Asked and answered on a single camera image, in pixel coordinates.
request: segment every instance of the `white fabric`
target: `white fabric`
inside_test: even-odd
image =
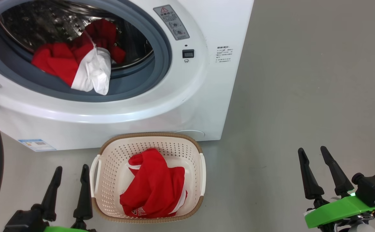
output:
[[[140,167],[142,165],[130,165],[129,163],[126,163],[126,166],[130,169],[133,169],[133,170],[140,170]]]
[[[96,47],[94,43],[93,46],[94,48],[80,61],[71,88],[86,92],[94,88],[96,93],[106,95],[111,74],[110,53],[102,47]]]
[[[180,207],[182,207],[184,205],[184,201],[186,201],[186,181],[184,181],[184,184],[183,184],[183,190],[182,190],[182,195],[180,196],[179,198],[179,202],[177,203],[176,207],[173,209],[172,212],[170,212],[169,214],[171,213],[174,213],[174,212],[177,212],[179,210]]]

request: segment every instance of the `stainless steel drum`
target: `stainless steel drum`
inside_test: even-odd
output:
[[[132,24],[108,11],[64,0],[35,0],[6,10],[0,26],[18,45],[30,53],[46,43],[69,42],[98,19],[116,25],[116,45],[126,51],[124,63],[112,70],[134,66],[153,53],[146,37]]]

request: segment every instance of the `concrete floor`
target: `concrete floor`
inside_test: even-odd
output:
[[[97,149],[34,153],[4,135],[0,231],[17,209],[40,202],[62,165],[57,221],[71,226],[83,163]],[[305,148],[325,190],[334,185],[320,155],[328,147],[348,177],[375,175],[375,1],[257,0],[224,134],[201,143],[208,179],[191,218],[158,225],[104,221],[112,231],[308,230],[297,149]]]

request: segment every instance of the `washing machine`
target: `washing machine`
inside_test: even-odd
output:
[[[253,0],[0,0],[0,130],[34,151],[134,132],[221,138]],[[35,49],[115,23],[124,63],[108,94],[31,65]]]

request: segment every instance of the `laundry basket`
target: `laundry basket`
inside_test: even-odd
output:
[[[131,156],[156,148],[168,167],[185,168],[187,198],[173,217],[145,219],[124,214],[120,195],[134,175],[126,166]],[[199,144],[186,135],[173,133],[137,133],[120,135],[107,141],[90,168],[93,208],[107,220],[123,223],[164,223],[192,216],[203,201],[206,187],[206,164]]]

